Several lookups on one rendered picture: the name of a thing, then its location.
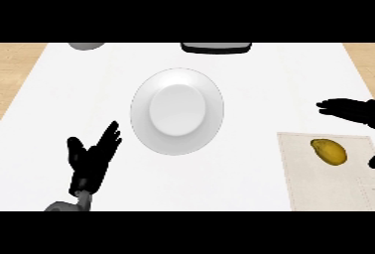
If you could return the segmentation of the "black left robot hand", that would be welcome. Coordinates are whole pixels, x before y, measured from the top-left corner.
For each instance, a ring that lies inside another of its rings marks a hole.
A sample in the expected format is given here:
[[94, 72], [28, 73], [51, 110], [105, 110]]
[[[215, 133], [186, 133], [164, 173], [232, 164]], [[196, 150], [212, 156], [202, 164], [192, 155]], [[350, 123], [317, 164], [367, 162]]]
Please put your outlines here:
[[72, 196], [77, 196], [79, 191], [87, 191], [90, 194], [97, 192], [119, 143], [115, 121], [109, 123], [97, 143], [88, 148], [77, 137], [68, 139], [68, 162], [74, 169], [69, 186]]

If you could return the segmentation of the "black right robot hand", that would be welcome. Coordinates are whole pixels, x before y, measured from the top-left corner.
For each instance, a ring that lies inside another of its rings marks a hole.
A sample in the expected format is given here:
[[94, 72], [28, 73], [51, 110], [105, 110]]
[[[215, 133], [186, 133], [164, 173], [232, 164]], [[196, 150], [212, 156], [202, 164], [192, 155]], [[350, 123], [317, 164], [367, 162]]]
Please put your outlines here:
[[375, 100], [366, 102], [347, 98], [332, 98], [316, 103], [319, 113], [347, 121], [361, 123], [375, 129]]

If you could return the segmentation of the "yellow lemon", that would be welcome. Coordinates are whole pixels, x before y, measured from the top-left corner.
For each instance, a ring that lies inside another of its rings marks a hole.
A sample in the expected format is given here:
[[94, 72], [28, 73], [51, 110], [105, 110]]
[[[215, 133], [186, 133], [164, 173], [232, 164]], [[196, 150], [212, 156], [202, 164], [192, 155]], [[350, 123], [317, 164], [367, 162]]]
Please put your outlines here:
[[339, 166], [347, 161], [347, 153], [342, 146], [329, 139], [313, 139], [310, 141], [314, 154], [330, 166]]

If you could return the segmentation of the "beige placemat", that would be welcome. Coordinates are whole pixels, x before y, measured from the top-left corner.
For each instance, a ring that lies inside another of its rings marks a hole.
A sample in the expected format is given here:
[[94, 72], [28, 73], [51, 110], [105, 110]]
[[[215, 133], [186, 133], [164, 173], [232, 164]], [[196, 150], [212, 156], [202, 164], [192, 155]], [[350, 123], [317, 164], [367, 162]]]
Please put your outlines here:
[[[328, 165], [310, 141], [329, 139], [344, 148], [347, 161]], [[367, 136], [279, 133], [280, 157], [292, 210], [373, 210], [375, 170], [367, 166], [375, 146]]]

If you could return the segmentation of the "white oval plate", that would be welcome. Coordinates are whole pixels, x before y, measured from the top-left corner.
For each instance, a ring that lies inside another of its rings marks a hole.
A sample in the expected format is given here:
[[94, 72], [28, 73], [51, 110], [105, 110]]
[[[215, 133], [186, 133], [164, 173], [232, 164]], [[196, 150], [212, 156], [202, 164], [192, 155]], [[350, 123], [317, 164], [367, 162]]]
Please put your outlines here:
[[130, 124], [137, 140], [153, 152], [180, 156], [201, 150], [215, 138], [223, 120], [223, 95], [202, 72], [171, 68], [139, 86]]

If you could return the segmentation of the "grey round object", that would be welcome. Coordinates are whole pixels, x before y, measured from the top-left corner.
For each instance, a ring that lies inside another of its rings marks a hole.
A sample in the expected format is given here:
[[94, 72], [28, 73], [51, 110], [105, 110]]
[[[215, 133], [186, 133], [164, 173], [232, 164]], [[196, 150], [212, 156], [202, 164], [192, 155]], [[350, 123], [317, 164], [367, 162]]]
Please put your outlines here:
[[69, 43], [69, 46], [78, 51], [90, 51], [103, 46], [105, 43]]

